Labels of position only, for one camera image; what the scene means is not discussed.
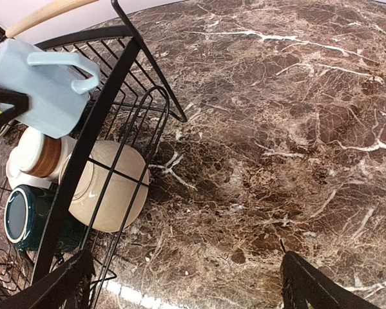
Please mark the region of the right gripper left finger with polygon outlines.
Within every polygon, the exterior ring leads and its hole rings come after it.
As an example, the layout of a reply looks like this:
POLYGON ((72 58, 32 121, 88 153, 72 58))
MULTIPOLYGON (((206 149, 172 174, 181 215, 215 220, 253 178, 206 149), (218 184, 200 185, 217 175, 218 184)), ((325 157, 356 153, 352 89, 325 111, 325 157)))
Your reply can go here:
POLYGON ((5 299, 0 308, 60 308, 69 299, 70 308, 88 308, 94 274, 92 253, 80 250, 37 283, 5 299))

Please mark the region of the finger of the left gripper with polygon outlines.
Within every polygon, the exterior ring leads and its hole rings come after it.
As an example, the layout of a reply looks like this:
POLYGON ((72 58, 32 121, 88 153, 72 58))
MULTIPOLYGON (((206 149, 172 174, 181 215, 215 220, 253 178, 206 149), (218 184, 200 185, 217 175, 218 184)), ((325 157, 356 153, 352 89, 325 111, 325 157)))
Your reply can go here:
POLYGON ((0 88, 0 129, 29 110, 29 97, 24 93, 0 88))

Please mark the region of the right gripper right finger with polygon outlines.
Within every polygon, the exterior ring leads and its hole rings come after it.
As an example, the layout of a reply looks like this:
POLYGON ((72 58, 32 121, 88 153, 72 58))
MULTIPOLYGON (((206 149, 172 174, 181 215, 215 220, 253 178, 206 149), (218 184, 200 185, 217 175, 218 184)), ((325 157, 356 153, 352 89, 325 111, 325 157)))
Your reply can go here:
POLYGON ((294 251, 280 265, 284 308, 376 308, 340 287, 294 251))

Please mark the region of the light blue faceted mug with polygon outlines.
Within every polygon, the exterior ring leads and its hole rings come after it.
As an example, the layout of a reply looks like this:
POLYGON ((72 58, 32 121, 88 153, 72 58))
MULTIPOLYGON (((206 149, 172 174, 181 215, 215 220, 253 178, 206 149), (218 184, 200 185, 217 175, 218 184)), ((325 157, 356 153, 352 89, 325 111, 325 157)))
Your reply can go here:
POLYGON ((17 120, 52 138, 73 131, 99 84, 99 65, 83 55, 42 51, 15 39, 0 43, 0 88, 30 99, 17 120))

